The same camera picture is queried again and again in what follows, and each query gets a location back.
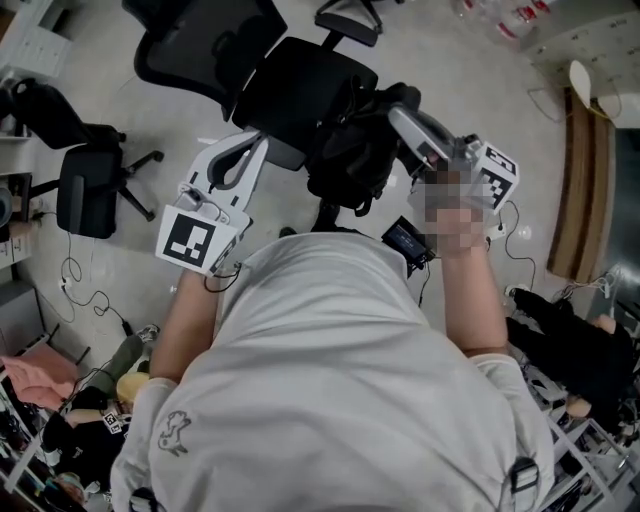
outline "sneaker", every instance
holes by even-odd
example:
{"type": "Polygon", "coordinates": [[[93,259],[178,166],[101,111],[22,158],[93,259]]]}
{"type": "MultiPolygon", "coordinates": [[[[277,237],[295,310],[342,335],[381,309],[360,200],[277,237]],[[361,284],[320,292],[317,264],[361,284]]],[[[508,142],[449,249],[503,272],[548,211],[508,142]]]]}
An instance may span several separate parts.
{"type": "Polygon", "coordinates": [[[531,290],[529,289],[529,287],[528,287],[527,285],[525,285],[525,284],[516,284],[516,285],[510,285],[510,286],[507,286],[507,287],[504,289],[504,294],[505,294],[507,297],[511,297],[511,298],[513,299],[513,296],[515,295],[516,290],[524,290],[524,291],[526,291],[526,292],[530,292],[530,291],[531,291],[531,290]]]}
{"type": "Polygon", "coordinates": [[[158,338],[160,327],[155,324],[149,324],[146,327],[140,329],[136,336],[142,340],[142,343],[153,343],[158,338]]]}

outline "shirt logo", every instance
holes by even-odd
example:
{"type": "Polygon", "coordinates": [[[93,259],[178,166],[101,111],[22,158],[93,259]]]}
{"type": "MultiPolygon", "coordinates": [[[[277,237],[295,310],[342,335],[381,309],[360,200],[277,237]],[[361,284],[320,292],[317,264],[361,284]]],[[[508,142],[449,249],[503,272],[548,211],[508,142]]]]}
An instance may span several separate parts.
{"type": "Polygon", "coordinates": [[[181,453],[188,453],[188,450],[182,446],[180,440],[180,432],[191,425],[191,420],[187,418],[184,411],[173,411],[167,417],[167,420],[160,432],[158,438],[158,448],[169,452],[176,457],[180,457],[181,453]]]}

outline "black clothing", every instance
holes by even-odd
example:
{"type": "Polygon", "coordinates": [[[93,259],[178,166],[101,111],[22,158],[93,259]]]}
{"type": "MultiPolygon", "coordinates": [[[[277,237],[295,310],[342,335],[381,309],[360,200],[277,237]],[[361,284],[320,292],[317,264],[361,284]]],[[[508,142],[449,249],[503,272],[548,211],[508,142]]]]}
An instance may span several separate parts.
{"type": "MultiPolygon", "coordinates": [[[[71,409],[104,410],[107,402],[105,393],[89,386],[78,393],[71,409]]],[[[124,426],[122,432],[112,434],[101,421],[82,423],[74,429],[69,426],[70,435],[65,436],[61,446],[62,455],[55,467],[56,474],[75,473],[80,477],[83,487],[98,482],[101,492],[108,491],[111,488],[111,466],[122,449],[128,428],[124,426]]]]}
{"type": "Polygon", "coordinates": [[[550,379],[588,401],[589,416],[617,434],[619,402],[636,363],[627,331],[618,324],[611,335],[525,290],[516,290],[514,300],[544,334],[508,318],[509,341],[550,379]]]}

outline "pink cloth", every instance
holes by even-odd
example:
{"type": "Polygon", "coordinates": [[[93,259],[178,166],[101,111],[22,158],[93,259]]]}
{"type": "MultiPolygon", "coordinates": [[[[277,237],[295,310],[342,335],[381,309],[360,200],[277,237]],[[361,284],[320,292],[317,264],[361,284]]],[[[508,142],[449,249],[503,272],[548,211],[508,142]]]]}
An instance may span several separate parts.
{"type": "Polygon", "coordinates": [[[78,369],[43,343],[20,357],[1,356],[18,400],[57,410],[73,392],[78,369]]]}

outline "shoe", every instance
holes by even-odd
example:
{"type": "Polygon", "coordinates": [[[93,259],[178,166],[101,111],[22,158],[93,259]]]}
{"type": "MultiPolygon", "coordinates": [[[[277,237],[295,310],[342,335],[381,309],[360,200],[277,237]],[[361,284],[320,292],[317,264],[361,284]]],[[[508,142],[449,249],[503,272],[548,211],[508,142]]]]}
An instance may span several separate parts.
{"type": "Polygon", "coordinates": [[[160,332],[160,327],[155,324],[149,324],[146,327],[140,329],[136,336],[142,340],[142,343],[153,343],[158,338],[158,333],[160,332]]]}
{"type": "Polygon", "coordinates": [[[516,285],[510,285],[510,286],[507,286],[507,287],[504,289],[504,294],[505,294],[507,297],[511,297],[511,298],[513,299],[513,296],[515,295],[516,290],[524,290],[524,291],[526,291],[526,292],[530,292],[530,291],[531,291],[527,285],[524,285],[524,284],[516,284],[516,285]]]}
{"type": "Polygon", "coordinates": [[[295,229],[287,226],[280,230],[280,234],[278,235],[278,238],[284,238],[285,236],[291,236],[291,235],[297,235],[297,234],[298,233],[295,229]]]}

